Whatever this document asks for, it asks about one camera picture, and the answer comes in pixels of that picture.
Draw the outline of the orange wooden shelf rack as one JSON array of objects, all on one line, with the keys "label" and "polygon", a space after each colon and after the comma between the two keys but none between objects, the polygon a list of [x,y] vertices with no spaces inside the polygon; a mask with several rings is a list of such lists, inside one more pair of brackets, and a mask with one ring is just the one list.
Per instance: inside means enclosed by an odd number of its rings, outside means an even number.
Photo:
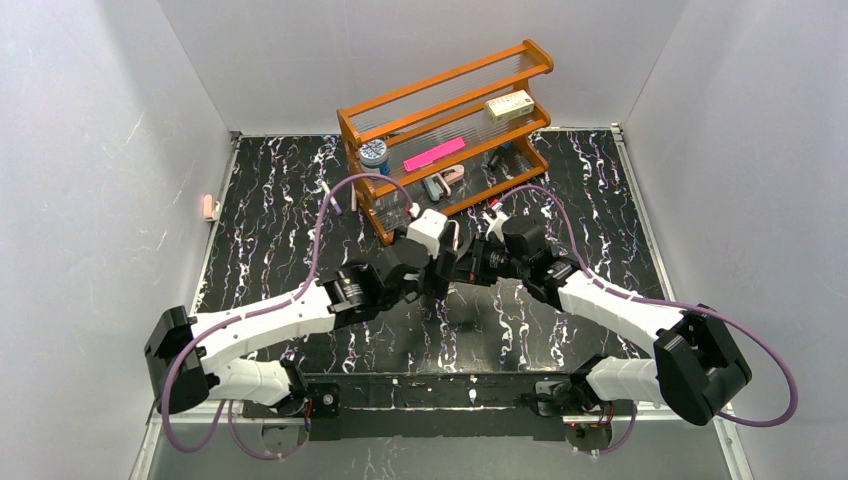
[{"label": "orange wooden shelf rack", "polygon": [[529,113],[496,122],[487,102],[529,92],[532,78],[554,69],[553,57],[526,39],[390,93],[338,109],[349,170],[368,170],[360,156],[369,142],[385,143],[386,180],[355,181],[355,198],[385,244],[407,224],[396,186],[402,184],[425,208],[457,214],[545,174],[549,163],[533,145],[533,133],[551,123],[535,105]]}]

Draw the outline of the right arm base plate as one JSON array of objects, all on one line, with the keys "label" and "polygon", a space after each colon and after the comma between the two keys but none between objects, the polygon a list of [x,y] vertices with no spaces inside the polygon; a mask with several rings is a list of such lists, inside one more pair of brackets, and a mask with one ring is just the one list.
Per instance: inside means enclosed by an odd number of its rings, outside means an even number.
[{"label": "right arm base plate", "polygon": [[585,373],[571,373],[533,384],[529,392],[521,393],[516,403],[529,407],[541,417],[595,415],[599,423],[612,418],[612,401],[601,400],[590,387]]}]

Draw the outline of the pink and blue stapler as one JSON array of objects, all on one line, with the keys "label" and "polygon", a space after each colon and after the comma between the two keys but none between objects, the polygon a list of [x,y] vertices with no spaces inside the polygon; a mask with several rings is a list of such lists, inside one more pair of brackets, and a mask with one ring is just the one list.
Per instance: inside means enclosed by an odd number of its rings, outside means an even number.
[{"label": "pink and blue stapler", "polygon": [[424,178],[422,183],[430,201],[436,203],[450,197],[452,186],[462,181],[464,176],[464,167],[455,165]]}]

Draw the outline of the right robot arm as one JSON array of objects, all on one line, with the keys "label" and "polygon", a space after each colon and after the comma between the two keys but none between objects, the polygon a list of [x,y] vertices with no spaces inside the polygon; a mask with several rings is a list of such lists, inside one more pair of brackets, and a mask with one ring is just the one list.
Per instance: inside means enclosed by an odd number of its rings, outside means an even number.
[{"label": "right robot arm", "polygon": [[542,228],[512,218],[500,234],[478,234],[459,250],[454,278],[490,286],[518,279],[537,301],[586,318],[628,339],[646,359],[595,355],[568,380],[536,394],[565,409],[589,410],[614,401],[666,405],[703,426],[752,379],[726,325],[703,309],[655,305],[637,294],[616,295],[610,283],[586,275],[576,260],[556,254]]}]

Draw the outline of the pink flat bar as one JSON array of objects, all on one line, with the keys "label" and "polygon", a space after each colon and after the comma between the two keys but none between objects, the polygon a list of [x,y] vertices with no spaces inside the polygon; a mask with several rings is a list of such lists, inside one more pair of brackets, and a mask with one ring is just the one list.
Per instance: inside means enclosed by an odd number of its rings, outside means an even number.
[{"label": "pink flat bar", "polygon": [[406,172],[413,172],[424,168],[462,150],[465,145],[462,137],[453,138],[405,160],[403,163],[404,169]]}]

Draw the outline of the blue lidded jar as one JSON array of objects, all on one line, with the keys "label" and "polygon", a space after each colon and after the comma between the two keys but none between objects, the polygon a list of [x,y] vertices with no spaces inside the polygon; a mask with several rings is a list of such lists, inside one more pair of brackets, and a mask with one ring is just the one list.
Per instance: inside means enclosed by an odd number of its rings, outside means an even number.
[{"label": "blue lidded jar", "polygon": [[388,146],[383,140],[375,139],[364,143],[358,149],[358,157],[364,172],[390,175]]}]

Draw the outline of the purple white pen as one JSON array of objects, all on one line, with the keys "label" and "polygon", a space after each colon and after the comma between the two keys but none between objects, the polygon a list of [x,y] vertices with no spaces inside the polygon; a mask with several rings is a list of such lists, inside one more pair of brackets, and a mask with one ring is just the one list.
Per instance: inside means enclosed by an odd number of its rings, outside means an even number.
[{"label": "purple white pen", "polygon": [[330,188],[330,186],[324,180],[320,181],[320,186],[321,186],[322,190],[324,191],[326,197],[328,198],[329,203],[332,206],[335,213],[337,215],[341,216],[343,214],[343,209],[340,206],[340,204],[338,203],[338,201],[335,199],[334,195],[332,194],[332,189]]}]

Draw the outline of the pink wall hook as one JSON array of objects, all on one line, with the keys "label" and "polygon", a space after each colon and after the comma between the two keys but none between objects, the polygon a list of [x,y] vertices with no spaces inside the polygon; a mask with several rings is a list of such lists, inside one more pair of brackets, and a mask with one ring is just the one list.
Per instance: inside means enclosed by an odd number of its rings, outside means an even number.
[{"label": "pink wall hook", "polygon": [[202,216],[207,222],[215,222],[219,219],[221,205],[219,201],[211,194],[206,194],[202,198]]}]

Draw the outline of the small black clip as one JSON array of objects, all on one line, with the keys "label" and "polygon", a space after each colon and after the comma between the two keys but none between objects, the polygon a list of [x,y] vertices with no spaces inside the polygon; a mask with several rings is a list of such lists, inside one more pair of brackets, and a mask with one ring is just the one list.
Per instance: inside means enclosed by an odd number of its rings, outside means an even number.
[{"label": "small black clip", "polygon": [[486,166],[489,169],[495,169],[501,165],[509,156],[510,148],[506,146],[498,146],[488,157]]}]

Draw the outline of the cream rectangular box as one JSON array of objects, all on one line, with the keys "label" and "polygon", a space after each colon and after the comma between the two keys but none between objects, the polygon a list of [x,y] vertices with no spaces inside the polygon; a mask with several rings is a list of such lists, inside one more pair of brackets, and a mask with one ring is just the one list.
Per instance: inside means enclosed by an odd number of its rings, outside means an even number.
[{"label": "cream rectangular box", "polygon": [[501,124],[528,115],[535,109],[535,101],[525,90],[517,90],[488,100],[484,111],[493,124]]}]

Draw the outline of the phone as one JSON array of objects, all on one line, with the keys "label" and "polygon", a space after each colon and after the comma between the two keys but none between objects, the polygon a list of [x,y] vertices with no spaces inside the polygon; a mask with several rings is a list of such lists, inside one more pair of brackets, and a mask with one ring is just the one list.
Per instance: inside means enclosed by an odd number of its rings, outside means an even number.
[{"label": "phone", "polygon": [[459,251],[460,245],[460,228],[456,220],[448,220],[445,228],[440,236],[441,245],[445,250],[453,253]]}]

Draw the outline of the aluminium front frame rail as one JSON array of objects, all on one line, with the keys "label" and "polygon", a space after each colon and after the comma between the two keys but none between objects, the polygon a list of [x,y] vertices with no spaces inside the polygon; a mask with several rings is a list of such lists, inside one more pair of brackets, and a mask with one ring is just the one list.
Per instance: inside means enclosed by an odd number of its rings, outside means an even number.
[{"label": "aluminium front frame rail", "polygon": [[312,374],[310,424],[253,404],[183,454],[152,416],[135,479],[749,479],[736,428],[625,402],[554,416],[557,374]]}]

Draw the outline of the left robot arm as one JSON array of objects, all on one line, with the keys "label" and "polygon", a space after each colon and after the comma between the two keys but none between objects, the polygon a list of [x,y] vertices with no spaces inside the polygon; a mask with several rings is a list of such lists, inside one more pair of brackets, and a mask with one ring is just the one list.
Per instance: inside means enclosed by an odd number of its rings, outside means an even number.
[{"label": "left robot arm", "polygon": [[248,400],[278,407],[306,395],[289,361],[249,361],[282,341],[374,319],[400,302],[442,296],[459,258],[401,238],[370,258],[350,260],[304,293],[293,291],[232,309],[191,316],[164,311],[144,347],[158,413],[177,414],[207,400]]}]

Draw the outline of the white marker pen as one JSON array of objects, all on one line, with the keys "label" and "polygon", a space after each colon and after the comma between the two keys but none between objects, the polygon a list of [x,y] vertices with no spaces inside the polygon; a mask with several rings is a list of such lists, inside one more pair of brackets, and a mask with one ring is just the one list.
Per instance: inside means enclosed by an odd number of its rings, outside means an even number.
[{"label": "white marker pen", "polygon": [[350,210],[356,212],[358,209],[358,194],[355,183],[351,183],[350,190]]}]

